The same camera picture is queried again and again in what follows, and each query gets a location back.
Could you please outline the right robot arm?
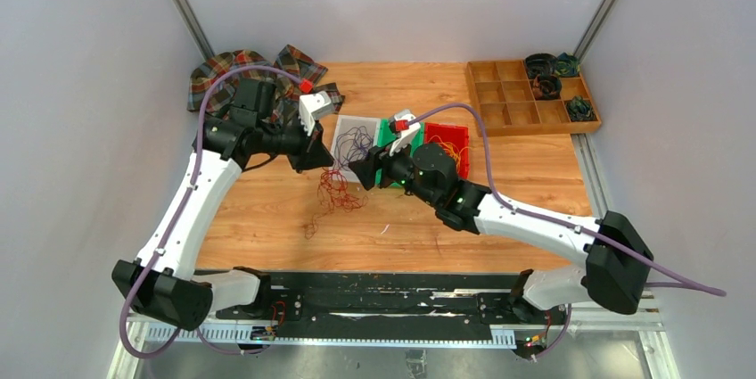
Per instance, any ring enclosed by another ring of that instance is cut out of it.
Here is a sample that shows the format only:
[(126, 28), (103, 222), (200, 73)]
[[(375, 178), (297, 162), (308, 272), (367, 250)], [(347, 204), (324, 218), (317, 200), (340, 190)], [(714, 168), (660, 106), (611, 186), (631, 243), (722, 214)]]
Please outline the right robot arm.
[(367, 190), (400, 185), (453, 230), (511, 237), (567, 259), (571, 264), (565, 268), (521, 273), (509, 308), (523, 323), (547, 309), (583, 301), (622, 315), (638, 310), (653, 255), (623, 214), (570, 216), (507, 199), (461, 178), (456, 162), (436, 144), (394, 154), (373, 147), (349, 169)]

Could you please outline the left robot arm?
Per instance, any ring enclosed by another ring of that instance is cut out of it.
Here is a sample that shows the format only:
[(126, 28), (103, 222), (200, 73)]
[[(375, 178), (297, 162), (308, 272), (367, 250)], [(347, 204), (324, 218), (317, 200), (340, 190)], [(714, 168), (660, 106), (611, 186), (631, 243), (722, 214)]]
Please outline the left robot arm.
[(235, 267), (198, 276), (195, 270), (210, 224), (251, 156), (285, 156), (298, 173), (333, 165), (319, 122), (335, 111), (328, 93), (302, 95), (285, 123), (273, 119), (275, 96), (275, 84), (243, 78), (232, 102), (200, 124), (183, 185), (155, 234), (134, 260), (120, 260), (112, 270), (126, 312), (187, 331), (222, 309), (238, 308), (252, 319), (271, 312), (269, 274)]

